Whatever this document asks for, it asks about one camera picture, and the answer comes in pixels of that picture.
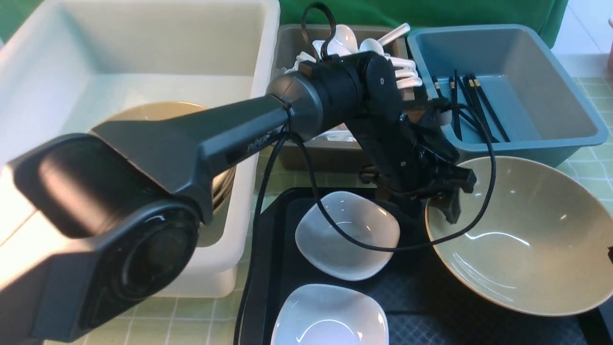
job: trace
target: beige bowl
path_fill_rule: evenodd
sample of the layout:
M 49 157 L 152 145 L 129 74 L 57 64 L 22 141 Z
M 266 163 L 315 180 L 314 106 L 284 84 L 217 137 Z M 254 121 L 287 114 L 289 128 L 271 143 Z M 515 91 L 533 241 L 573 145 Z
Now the beige bowl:
M 497 157 L 492 200 L 466 235 L 435 246 L 447 268 L 482 297 L 542 316 L 588 311 L 613 295 L 613 220 L 584 187 L 540 163 Z M 461 194 L 462 214 L 450 225 L 426 207 L 431 240 L 470 223 L 483 203 L 490 158 L 460 166 L 474 170 L 473 194 Z

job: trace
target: blue plastic bin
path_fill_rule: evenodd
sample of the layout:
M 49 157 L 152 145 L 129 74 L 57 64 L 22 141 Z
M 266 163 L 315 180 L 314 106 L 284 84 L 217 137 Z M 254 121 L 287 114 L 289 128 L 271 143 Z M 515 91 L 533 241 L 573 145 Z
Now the blue plastic bin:
M 451 99 L 448 79 L 475 74 L 510 142 L 493 145 L 509 155 L 556 167 L 579 148 L 604 143 L 602 118 L 578 89 L 545 43 L 520 25 L 479 25 L 412 31 L 408 45 L 424 80 L 428 98 L 438 97 L 432 76 Z M 459 102 L 464 102 L 458 92 Z M 503 141 L 491 117 L 492 134 Z M 451 125 L 443 133 L 462 161 L 487 155 L 487 147 L 464 120 L 462 141 Z

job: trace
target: black wire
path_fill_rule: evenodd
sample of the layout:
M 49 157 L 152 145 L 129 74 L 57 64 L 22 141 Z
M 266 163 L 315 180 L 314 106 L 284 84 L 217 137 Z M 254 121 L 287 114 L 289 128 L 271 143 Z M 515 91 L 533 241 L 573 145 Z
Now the black wire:
M 281 132 L 276 135 L 275 140 L 278 140 L 275 144 L 275 148 L 272 150 L 270 154 L 270 158 L 268 159 L 268 163 L 266 164 L 266 168 L 264 169 L 264 175 L 262 176 L 262 183 L 260 184 L 260 190 L 257 193 L 257 201 L 256 201 L 256 210 L 253 215 L 253 224 L 252 224 L 252 235 L 251 235 L 251 256 L 249 257 L 249 262 L 252 263 L 254 258 L 256 257 L 257 247 L 255 246 L 257 232 L 259 230 L 260 224 L 260 214 L 262 213 L 262 205 L 264 204 L 264 196 L 266 193 L 266 187 L 268 187 L 268 180 L 270 180 L 270 174 L 272 173 L 273 166 L 275 165 L 275 161 L 279 153 L 281 153 L 281 149 L 283 148 L 283 144 L 287 141 L 288 136 L 287 132 Z M 245 304 L 247 301 L 247 295 L 249 291 L 249 285 L 251 283 L 252 276 L 252 265 L 249 265 L 249 269 L 247 270 L 247 277 L 245 279 L 245 288 L 243 290 L 243 296 L 240 298 L 240 304 L 238 305 L 238 314 L 236 318 L 236 322 L 234 324 L 234 344 L 238 345 L 238 339 L 240 337 L 240 331 L 243 324 L 243 317 L 245 313 Z
M 484 128 L 483 123 L 481 122 L 481 119 L 474 113 L 474 110 L 471 107 L 465 104 L 458 104 L 456 106 L 458 109 L 466 109 L 471 114 L 471 116 L 474 117 L 474 119 L 479 124 L 481 129 L 485 132 L 485 128 Z M 492 164 L 492 172 L 490 176 L 490 184 L 487 188 L 487 192 L 485 193 L 485 198 L 483 200 L 483 205 L 481 206 L 481 209 L 479 210 L 479 212 L 477 213 L 477 216 L 473 219 L 473 221 L 468 226 L 466 226 L 464 229 L 454 234 L 451 234 L 449 236 L 445 236 L 443 238 L 436 239 L 434 241 L 418 244 L 415 246 L 407 246 L 407 247 L 399 247 L 399 248 L 398 247 L 397 248 L 385 248 L 385 247 L 377 247 L 377 246 L 372 246 L 366 243 L 362 243 L 352 238 L 350 235 L 345 233 L 345 231 L 343 231 L 343 229 L 341 229 L 336 224 L 336 222 L 334 222 L 330 214 L 326 211 L 326 208 L 324 207 L 324 205 L 321 203 L 321 197 L 319 196 L 319 190 L 317 188 L 317 181 L 315 179 L 313 163 L 311 162 L 311 157 L 308 154 L 307 148 L 305 147 L 302 141 L 302 138 L 298 134 L 293 133 L 293 132 L 282 132 L 280 134 L 277 134 L 275 140 L 278 140 L 278 141 L 275 144 L 275 148 L 270 154 L 270 158 L 268 159 L 268 163 L 266 164 L 266 168 L 264 169 L 264 175 L 262 176 L 262 183 L 260 186 L 260 190 L 257 194 L 256 209 L 255 209 L 255 214 L 253 215 L 253 227 L 252 227 L 253 234 L 251 237 L 251 256 L 250 256 L 249 262 L 253 263 L 256 257 L 256 252 L 257 252 L 257 247 L 255 246 L 255 244 L 257 243 L 256 236 L 259 231 L 259 221 L 260 221 L 260 216 L 262 213 L 262 205 L 264 204 L 264 196 L 265 196 L 266 188 L 268 186 L 268 181 L 270 180 L 270 174 L 272 173 L 272 169 L 276 162 L 276 158 L 281 153 L 283 144 L 287 140 L 293 141 L 300 148 L 300 151 L 302 152 L 302 155 L 304 156 L 304 159 L 306 161 L 306 170 L 309 175 L 309 180 L 311 181 L 311 188 L 313 189 L 313 198 L 315 199 L 316 204 L 319 210 L 321 211 L 321 214 L 328 221 L 328 223 L 330 223 L 330 225 L 334 228 L 334 230 L 337 231 L 337 233 L 339 233 L 342 237 L 344 237 L 349 242 L 359 247 L 362 247 L 364 249 L 375 250 L 378 252 L 404 252 L 408 250 L 417 250 L 417 249 L 423 249 L 423 248 L 435 246 L 437 244 L 441 244 L 443 242 L 447 242 L 452 239 L 458 238 L 464 235 L 465 233 L 469 232 L 481 220 L 481 218 L 485 214 L 485 210 L 487 209 L 487 206 L 489 205 L 490 199 L 492 198 L 493 188 L 494 188 L 494 184 L 496 181 L 496 157 L 495 157 L 494 150 L 492 147 L 492 140 L 489 135 L 486 135 L 485 138 L 486 138 L 485 143 L 487 144 L 487 150 L 489 152 L 490 161 Z M 243 290 L 243 295 L 240 299 L 240 304 L 238 306 L 238 314 L 237 314 L 237 319 L 236 319 L 235 328 L 234 328 L 234 345 L 238 345 L 238 341 L 240 337 L 242 322 L 243 322 L 244 313 L 245 313 L 246 299 L 247 299 L 248 292 L 249 292 L 249 285 L 252 279 L 252 272 L 253 272 L 253 266 L 250 264 L 249 269 L 247 270 L 247 277 L 245 279 L 245 288 Z
M 479 118 L 479 116 L 474 112 L 474 110 L 464 104 L 458 104 L 457 107 L 459 109 L 466 109 L 468 110 L 468 112 L 471 114 L 471 116 L 474 117 L 474 119 L 477 121 L 477 123 L 479 124 L 479 126 L 481 128 L 483 128 L 483 130 L 485 131 L 485 126 L 483 124 L 483 122 L 481 121 L 481 119 Z M 477 225 L 477 223 L 479 223 L 479 221 L 481 220 L 481 218 L 483 218 L 483 215 L 485 214 L 485 210 L 487 210 L 487 206 L 490 203 L 490 199 L 492 198 L 492 193 L 494 190 L 494 184 L 496 182 L 496 156 L 494 154 L 494 150 L 492 147 L 492 140 L 491 137 L 489 136 L 489 134 L 485 137 L 486 141 L 485 143 L 487 144 L 487 150 L 489 151 L 489 155 L 490 155 L 490 161 L 492 164 L 492 172 L 491 172 L 491 176 L 490 176 L 490 184 L 487 188 L 487 192 L 485 193 L 485 198 L 483 199 L 483 205 L 481 206 L 481 209 L 479 210 L 479 212 L 477 213 L 477 216 L 475 216 L 475 218 L 473 219 L 473 221 L 468 224 L 464 229 L 453 233 L 451 235 L 447 235 L 445 237 L 439 238 L 439 239 L 435 239 L 434 241 L 430 241 L 430 242 L 425 242 L 425 243 L 421 243 L 421 244 L 416 244 L 415 246 L 406 246 L 406 247 L 397 247 L 397 248 L 386 248 L 386 247 L 378 247 L 378 246 L 372 246 L 370 244 L 366 244 L 363 242 L 360 242 L 356 239 L 354 239 L 353 237 L 351 237 L 350 235 L 348 235 L 345 231 L 343 231 L 343 229 L 341 229 L 336 222 L 334 222 L 334 220 L 331 218 L 330 214 L 328 214 L 328 212 L 326 211 L 326 208 L 324 207 L 324 205 L 321 203 L 321 198 L 319 197 L 319 191 L 317 189 L 317 182 L 315 180 L 315 173 L 313 171 L 313 164 L 311 162 L 311 158 L 307 152 L 307 148 L 305 147 L 304 143 L 300 140 L 300 136 L 298 136 L 298 134 L 295 133 L 288 133 L 288 135 L 290 135 L 290 140 L 293 141 L 296 145 L 298 145 L 298 147 L 300 148 L 300 151 L 302 151 L 302 155 L 304 156 L 304 159 L 306 161 L 306 170 L 307 173 L 309 175 L 309 180 L 311 181 L 311 188 L 313 189 L 313 197 L 315 198 L 315 202 L 319 208 L 319 210 L 321 211 L 321 214 L 324 216 L 324 218 L 328 221 L 328 223 L 330 223 L 330 226 L 332 226 L 334 228 L 334 230 L 337 231 L 337 233 L 339 235 L 341 235 L 343 238 L 345 238 L 347 241 L 362 247 L 364 249 L 369 249 L 369 250 L 375 250 L 378 252 L 392 252 L 392 253 L 396 253 L 396 252 L 404 252 L 404 251 L 408 251 L 408 250 L 416 250 L 416 249 L 423 249 L 423 248 L 427 248 L 427 247 L 431 247 L 431 246 L 435 246 L 437 244 L 441 244 L 447 241 L 450 241 L 452 239 L 458 238 L 462 235 L 464 235 L 465 233 L 469 232 L 472 228 L 474 228 L 475 225 Z
M 311 39 L 308 38 L 308 34 L 307 34 L 307 13 L 310 9 L 320 10 L 321 12 L 324 13 L 324 15 L 326 15 L 326 18 L 328 19 L 328 24 L 330 25 L 330 36 L 324 41 L 324 44 L 321 47 L 321 59 L 327 59 L 328 58 L 328 45 L 330 44 L 332 39 L 334 39 L 334 36 L 337 34 L 337 21 L 336 19 L 334 19 L 334 16 L 332 15 L 332 11 L 330 10 L 330 8 L 328 8 L 325 4 L 321 2 L 314 2 L 310 4 L 309 6 L 306 7 L 304 12 L 302 12 L 302 19 L 300 20 L 300 29 L 302 30 L 302 38 L 304 38 L 305 42 L 311 47 L 314 53 L 313 56 L 318 61 L 321 60 L 319 58 L 319 53 L 317 52 L 317 49 L 315 49 L 315 46 L 313 45 L 313 41 L 311 41 Z

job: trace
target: white plastic spoon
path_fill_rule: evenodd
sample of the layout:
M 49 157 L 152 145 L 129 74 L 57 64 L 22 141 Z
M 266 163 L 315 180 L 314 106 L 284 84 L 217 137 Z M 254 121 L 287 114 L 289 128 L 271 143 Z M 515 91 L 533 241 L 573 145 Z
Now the white plastic spoon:
M 299 62 L 304 62 L 304 61 L 317 62 L 317 60 L 315 60 L 315 58 L 312 57 L 307 52 L 300 52 L 300 54 L 298 54 L 298 56 L 296 56 L 296 61 L 299 61 Z
M 383 36 L 382 38 L 378 39 L 379 44 L 381 44 L 382 46 L 386 46 L 392 43 L 393 41 L 396 41 L 397 38 L 402 37 L 402 35 L 408 33 L 409 31 L 411 31 L 411 27 L 409 26 L 409 24 L 404 23 L 400 25 L 398 28 L 395 28 L 392 31 L 385 34 L 385 36 Z
M 324 41 L 318 39 L 313 41 L 313 46 L 315 47 L 315 50 L 317 50 L 317 53 L 319 54 L 319 56 L 321 56 L 321 49 L 324 46 Z M 338 55 L 338 56 L 347 56 L 347 55 L 351 55 L 351 52 L 349 50 L 346 50 L 342 45 L 331 41 L 328 44 L 328 54 L 329 55 Z
M 423 84 L 424 82 L 418 77 L 400 79 L 396 82 L 396 86 L 398 86 L 399 89 L 410 88 L 410 87 L 420 87 Z
M 349 50 L 352 54 L 357 53 L 356 34 L 353 33 L 350 27 L 343 24 L 337 25 L 337 33 L 334 35 L 333 41 Z
M 375 52 L 381 56 L 385 54 L 383 47 L 374 38 L 367 38 L 360 44 L 360 53 L 363 52 Z
M 394 67 L 416 69 L 415 61 L 413 60 L 395 58 L 393 56 L 390 56 L 388 60 L 392 63 L 392 66 Z
M 414 69 L 409 68 L 397 69 L 394 73 L 396 74 L 396 78 L 399 79 L 417 77 L 417 72 Z

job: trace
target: green grid mat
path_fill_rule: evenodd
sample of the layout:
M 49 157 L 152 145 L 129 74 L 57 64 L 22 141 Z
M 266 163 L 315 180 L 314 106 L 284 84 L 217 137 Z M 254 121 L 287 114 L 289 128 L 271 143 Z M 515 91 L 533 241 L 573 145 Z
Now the green grid mat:
M 580 149 L 559 170 L 588 188 L 613 214 L 613 79 L 574 78 L 585 91 L 609 127 L 607 143 Z M 262 153 L 257 166 L 256 185 L 268 161 L 270 150 Z M 317 174 L 321 187 L 364 187 L 356 176 Z M 283 191 L 292 187 L 309 187 L 304 172 L 285 171 L 275 164 L 264 206 L 270 205 Z M 251 237 L 238 264 L 236 289 L 225 298 L 158 298 L 153 297 L 134 309 L 84 336 L 81 345 L 230 345 L 238 304 L 245 285 L 251 253 Z

